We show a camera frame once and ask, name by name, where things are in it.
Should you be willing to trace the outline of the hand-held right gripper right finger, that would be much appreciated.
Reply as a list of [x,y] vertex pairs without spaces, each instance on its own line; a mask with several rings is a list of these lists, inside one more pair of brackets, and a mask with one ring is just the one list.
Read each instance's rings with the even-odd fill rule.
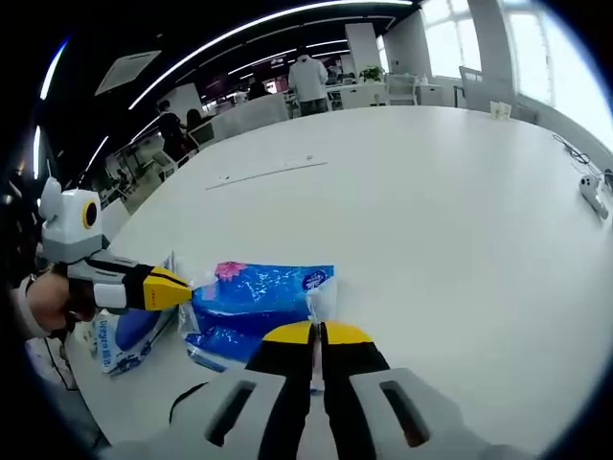
[[341,459],[478,459],[484,440],[457,404],[392,368],[359,328],[320,325],[325,409]]

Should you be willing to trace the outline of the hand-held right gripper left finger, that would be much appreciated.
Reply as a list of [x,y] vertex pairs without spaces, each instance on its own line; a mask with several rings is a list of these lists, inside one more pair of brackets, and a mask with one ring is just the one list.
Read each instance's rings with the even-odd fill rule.
[[143,444],[146,459],[293,459],[310,407],[316,327],[268,333],[242,369],[177,399],[168,426]]

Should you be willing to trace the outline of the person's left hand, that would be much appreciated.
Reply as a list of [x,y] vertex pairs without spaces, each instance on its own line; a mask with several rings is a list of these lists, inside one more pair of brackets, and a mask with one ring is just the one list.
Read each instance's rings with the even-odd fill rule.
[[26,291],[26,300],[37,325],[51,334],[67,328],[67,317],[72,321],[91,321],[95,306],[88,300],[70,293],[69,280],[48,271],[38,277]]

